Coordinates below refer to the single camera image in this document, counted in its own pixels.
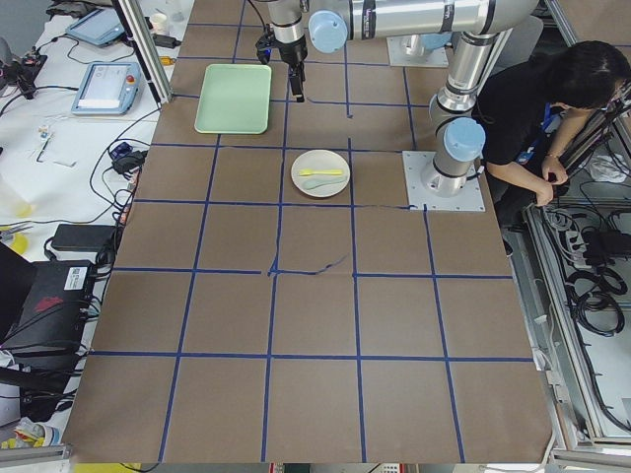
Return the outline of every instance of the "brown table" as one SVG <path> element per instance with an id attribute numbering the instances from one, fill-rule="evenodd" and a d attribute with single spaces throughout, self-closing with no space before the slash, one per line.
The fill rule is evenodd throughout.
<path id="1" fill-rule="evenodd" d="M 400 152 L 435 149 L 446 71 L 388 67 L 384 40 L 311 49 L 305 103 L 271 64 L 265 133 L 196 133 L 204 69 L 253 62 L 260 33 L 245 1 L 194 6 L 64 441 L 79 461 L 538 462 L 492 210 L 407 208 Z M 293 186 L 311 149 L 348 160 L 342 193 Z"/>

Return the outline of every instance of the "round plate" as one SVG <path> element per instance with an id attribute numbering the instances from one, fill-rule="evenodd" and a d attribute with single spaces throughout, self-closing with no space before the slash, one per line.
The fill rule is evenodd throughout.
<path id="1" fill-rule="evenodd" d="M 341 175 L 298 175 L 298 171 L 300 169 L 312 169 L 312 170 L 322 170 L 322 169 L 342 169 Z M 331 195 L 335 195 L 342 190 L 344 187 L 348 185 L 348 181 L 350 180 L 351 169 L 348 168 L 348 164 L 337 153 L 333 153 L 328 150 L 311 150 L 306 153 L 302 153 L 292 164 L 292 180 L 296 187 L 298 187 L 302 192 L 307 195 L 311 195 L 312 197 L 330 197 Z M 321 181 L 327 180 L 337 180 L 343 178 L 340 182 L 335 182 L 331 184 L 320 185 L 318 187 L 314 187 L 313 189 L 306 189 L 305 182 L 310 179 L 317 179 Z"/>

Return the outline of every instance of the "person's hair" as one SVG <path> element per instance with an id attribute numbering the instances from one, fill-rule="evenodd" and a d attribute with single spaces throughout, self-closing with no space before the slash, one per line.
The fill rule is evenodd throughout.
<path id="1" fill-rule="evenodd" d="M 575 108 L 600 108 L 617 83 L 631 79 L 624 54 L 602 41 L 577 42 L 552 61 L 546 77 L 548 100 Z"/>

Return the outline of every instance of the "white label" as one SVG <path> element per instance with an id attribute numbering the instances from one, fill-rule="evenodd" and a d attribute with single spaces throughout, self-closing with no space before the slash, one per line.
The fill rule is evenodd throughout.
<path id="1" fill-rule="evenodd" d="M 68 271 L 68 277 L 66 278 L 66 285 L 63 287 L 64 291 L 76 291 L 83 289 L 83 283 L 86 280 L 88 274 L 88 268 L 70 268 Z"/>

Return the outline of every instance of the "black shirt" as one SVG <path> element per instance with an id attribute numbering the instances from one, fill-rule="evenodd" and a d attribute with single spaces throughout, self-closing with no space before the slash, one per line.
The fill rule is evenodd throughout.
<path id="1" fill-rule="evenodd" d="M 553 56 L 538 57 L 491 76 L 473 110 L 486 132 L 486 162 L 507 165 L 537 138 L 545 114 L 545 71 Z"/>

